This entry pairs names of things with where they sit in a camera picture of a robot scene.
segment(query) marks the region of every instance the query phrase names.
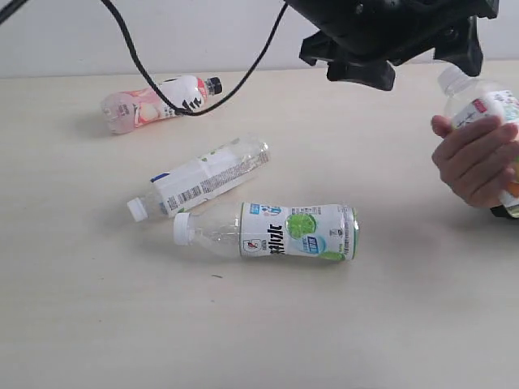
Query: white bottle cap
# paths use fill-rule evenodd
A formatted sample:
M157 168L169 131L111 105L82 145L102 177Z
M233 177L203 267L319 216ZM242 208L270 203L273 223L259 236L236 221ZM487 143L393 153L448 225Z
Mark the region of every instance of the white bottle cap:
M127 203L127 206L135 221L143 221L148 218L148 213L141 199L133 199Z
M445 69L440 77L438 77L438 84L441 90L446 93L453 85L466 81L469 78L470 77L463 73L459 67L452 65Z
M177 246L189 246L191 239L189 236L189 212L178 213L173 222L173 242Z

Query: plastic bottle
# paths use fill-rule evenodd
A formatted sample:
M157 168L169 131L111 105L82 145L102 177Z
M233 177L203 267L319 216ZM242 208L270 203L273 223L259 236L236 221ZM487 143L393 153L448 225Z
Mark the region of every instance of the plastic bottle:
M158 87L174 105L190 110L201 108L209 96L222 91L219 78L203 81L194 75L168 79ZM113 134L126 134L148 123L177 116L151 88L113 93L101 102L101 109Z
M438 78L448 97L445 116L455 129L489 116L498 116L503 123L519 124L519 101L505 87L490 80L471 78L457 66L448 67ZM516 179L500 196L500 201L513 217L519 217L519 159L513 163Z
M332 261L353 259L358 231L355 210L337 204L222 204L198 216L179 213L174 219L176 245L198 245L228 258L287 254Z
M249 181L269 160L268 145L244 135L155 176L154 190L127 205L135 221L174 217Z

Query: bottle cap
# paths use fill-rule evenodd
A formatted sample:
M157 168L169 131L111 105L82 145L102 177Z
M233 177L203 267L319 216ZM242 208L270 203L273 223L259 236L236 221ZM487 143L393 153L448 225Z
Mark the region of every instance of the bottle cap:
M127 203L127 206L135 221L139 222L148 218L148 213L146 212L146 208L141 199L133 199Z
M209 81L211 81L211 83L212 83L212 87L214 88L215 95L219 95L220 93L222 93L223 88L221 86L221 81L218 77L212 77L211 79L209 79Z
M173 242L177 246L189 246L191 239L189 237L189 216L188 212L178 213L173 222Z
M470 77L463 73L459 67L452 65L445 69L440 77L438 77L438 84L441 90L446 93L454 84L466 81L469 78Z

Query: hand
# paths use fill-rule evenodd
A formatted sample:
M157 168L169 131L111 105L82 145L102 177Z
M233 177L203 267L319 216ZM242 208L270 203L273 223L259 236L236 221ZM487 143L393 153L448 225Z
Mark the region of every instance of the hand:
M444 141L432 160L453 192L473 207L497 207L499 194L515 178L519 156L517 126L484 118L454 130L447 118L434 116L432 130Z

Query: white table surface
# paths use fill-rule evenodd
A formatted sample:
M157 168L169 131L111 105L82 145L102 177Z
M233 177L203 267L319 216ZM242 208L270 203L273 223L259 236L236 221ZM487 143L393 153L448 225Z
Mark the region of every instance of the white table surface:
M0 387L519 387L519 224L438 178L444 68L397 68L390 93L258 72L206 117L120 136L99 102L139 76L0 80ZM483 74L519 90L518 69ZM133 222L155 173L247 131L272 163L221 201L354 205L354 262L218 259Z

